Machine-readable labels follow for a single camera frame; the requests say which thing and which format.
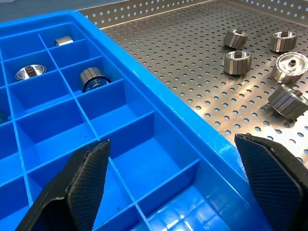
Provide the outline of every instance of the stainless steel surface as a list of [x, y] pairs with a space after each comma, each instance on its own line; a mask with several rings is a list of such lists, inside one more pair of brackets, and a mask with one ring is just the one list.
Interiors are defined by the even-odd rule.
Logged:
[[252, 56], [247, 51], [236, 50], [225, 55], [223, 70], [230, 75], [242, 75], [251, 70]]
[[29, 65], [21, 68], [15, 75], [17, 80], [25, 80], [34, 76], [40, 76], [47, 71], [46, 67], [39, 64]]
[[308, 110], [308, 100], [303, 93], [287, 85], [279, 86], [271, 96], [270, 105], [282, 116], [296, 120]]
[[243, 49], [248, 40], [248, 34], [243, 32], [241, 28], [227, 30], [223, 43], [228, 47], [235, 49]]
[[8, 116], [6, 115], [6, 113], [0, 111], [0, 124], [4, 124], [7, 121], [8, 121]]
[[62, 37], [62, 38], [58, 38], [54, 41], [54, 45], [55, 46], [63, 46], [63, 45], [66, 45], [66, 44], [69, 44], [69, 43], [72, 43], [74, 42], [71, 37], [69, 36], [65, 36], [65, 37]]
[[[244, 51], [253, 56], [245, 77], [223, 72], [229, 28], [250, 35]], [[275, 31], [298, 32], [295, 51], [308, 55], [308, 29], [227, 0], [214, 0], [104, 30], [197, 114], [234, 144], [250, 133], [284, 144], [308, 167], [308, 113], [291, 122], [277, 116], [268, 96], [278, 87], [271, 76], [278, 55], [269, 50]], [[293, 87], [308, 94], [305, 73]]]
[[231, 0], [250, 9], [262, 11], [308, 26], [307, 0]]
[[274, 80], [281, 84], [296, 83], [308, 70], [308, 58], [297, 52], [282, 54], [272, 71]]
[[128, 0], [87, 8], [80, 12], [98, 28], [106, 28], [204, 1], [206, 0]]
[[283, 30], [272, 35], [270, 38], [270, 50], [275, 52], [285, 52], [293, 50], [297, 42], [297, 33]]
[[80, 87], [82, 92], [99, 88], [110, 81], [101, 73], [97, 67], [89, 67], [80, 74]]

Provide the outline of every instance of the metal cylinder part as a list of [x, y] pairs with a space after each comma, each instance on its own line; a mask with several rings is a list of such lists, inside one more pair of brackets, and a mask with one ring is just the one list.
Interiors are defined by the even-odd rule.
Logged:
[[243, 49], [247, 40], [248, 34], [243, 32], [242, 29], [229, 29], [226, 33], [223, 43], [228, 47]]
[[308, 70], [308, 58], [301, 53], [289, 52], [276, 60], [272, 71], [273, 78], [282, 84], [297, 82]]
[[34, 76], [40, 76], [47, 71], [43, 65], [34, 64], [21, 68], [15, 75], [17, 80], [25, 80]]
[[0, 111], [0, 124], [4, 124], [5, 122], [8, 121], [8, 116], [6, 115], [6, 113]]
[[275, 52], [285, 52], [293, 50], [297, 42], [297, 33], [283, 30], [275, 33], [270, 38], [269, 49]]
[[104, 76], [97, 67], [90, 67], [85, 69], [80, 74], [79, 84], [82, 92], [101, 87], [109, 84], [111, 81]]
[[303, 93], [284, 84], [269, 96], [269, 103], [279, 114], [291, 120], [308, 110], [308, 100]]
[[236, 50], [225, 55], [224, 72], [231, 75], [246, 74], [251, 69], [252, 55], [247, 51]]
[[71, 37], [65, 36], [54, 41], [55, 46], [62, 46], [74, 42]]

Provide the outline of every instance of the blue plastic tray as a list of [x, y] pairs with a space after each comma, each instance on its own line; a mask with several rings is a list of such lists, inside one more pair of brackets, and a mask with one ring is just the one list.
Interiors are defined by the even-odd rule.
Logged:
[[[55, 47], [54, 40], [74, 42]], [[17, 81], [42, 64], [47, 73]], [[96, 66], [112, 83], [81, 93]], [[0, 230], [81, 146], [112, 144], [94, 230], [270, 230], [237, 150], [77, 12], [0, 24]]]

